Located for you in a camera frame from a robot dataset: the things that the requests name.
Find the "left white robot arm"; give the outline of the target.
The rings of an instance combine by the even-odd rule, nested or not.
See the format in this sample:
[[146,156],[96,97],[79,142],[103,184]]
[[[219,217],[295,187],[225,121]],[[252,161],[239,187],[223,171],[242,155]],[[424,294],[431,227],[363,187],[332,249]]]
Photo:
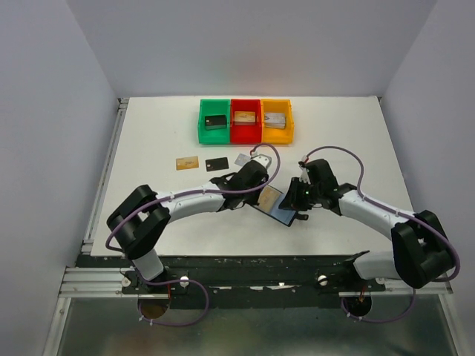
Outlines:
[[236,173],[214,177],[190,191],[158,194],[141,185],[108,217],[121,252],[140,273],[139,284],[149,293],[164,285],[163,266],[155,245],[165,227],[174,221],[201,213],[235,210],[255,205],[268,178],[271,159],[258,155]]

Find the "gold VIP card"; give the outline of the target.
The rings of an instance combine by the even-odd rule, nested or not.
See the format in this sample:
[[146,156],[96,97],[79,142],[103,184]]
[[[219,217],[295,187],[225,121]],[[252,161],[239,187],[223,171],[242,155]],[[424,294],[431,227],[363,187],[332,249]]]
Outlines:
[[199,158],[198,156],[180,157],[176,159],[175,166],[177,171],[199,168]]

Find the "black credit card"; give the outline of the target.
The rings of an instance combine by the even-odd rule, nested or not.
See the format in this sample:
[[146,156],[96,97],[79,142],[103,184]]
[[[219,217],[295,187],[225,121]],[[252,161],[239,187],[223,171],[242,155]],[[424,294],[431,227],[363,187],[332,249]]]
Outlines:
[[206,159],[205,166],[207,172],[227,170],[229,169],[229,161],[227,157]]

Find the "silver credit card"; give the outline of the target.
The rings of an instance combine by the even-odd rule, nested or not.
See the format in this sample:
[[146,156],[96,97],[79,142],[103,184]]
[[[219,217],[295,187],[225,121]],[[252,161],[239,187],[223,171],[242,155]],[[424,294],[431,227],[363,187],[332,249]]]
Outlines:
[[235,160],[235,164],[240,166],[240,167],[243,167],[249,160],[250,160],[249,156],[247,156],[245,154],[238,154],[238,156]]

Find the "black leather card holder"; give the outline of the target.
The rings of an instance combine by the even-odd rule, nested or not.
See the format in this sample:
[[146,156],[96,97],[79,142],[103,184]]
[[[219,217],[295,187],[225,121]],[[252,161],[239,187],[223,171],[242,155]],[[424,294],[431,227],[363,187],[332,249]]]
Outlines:
[[253,205],[253,208],[257,209],[259,212],[267,215],[268,217],[271,217],[272,219],[277,220],[278,222],[284,224],[287,227],[290,227],[295,220],[307,221],[309,218],[307,214],[300,214],[297,211],[281,210],[278,207],[284,197],[285,197],[285,194],[281,191],[281,196],[279,197],[277,202],[274,204],[270,212],[265,212],[265,211],[260,210],[258,207],[258,204]]

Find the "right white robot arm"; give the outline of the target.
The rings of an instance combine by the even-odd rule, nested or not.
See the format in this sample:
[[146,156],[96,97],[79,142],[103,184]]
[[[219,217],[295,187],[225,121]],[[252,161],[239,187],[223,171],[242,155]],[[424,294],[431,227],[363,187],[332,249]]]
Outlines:
[[455,268],[456,258],[445,243],[445,233],[434,213],[397,211],[383,208],[381,202],[370,203],[360,196],[356,186],[339,184],[325,159],[302,162],[300,167],[302,174],[292,178],[280,209],[303,212],[320,205],[391,241],[391,251],[363,251],[346,261],[341,281],[347,289],[359,290],[376,278],[402,280],[420,289]]

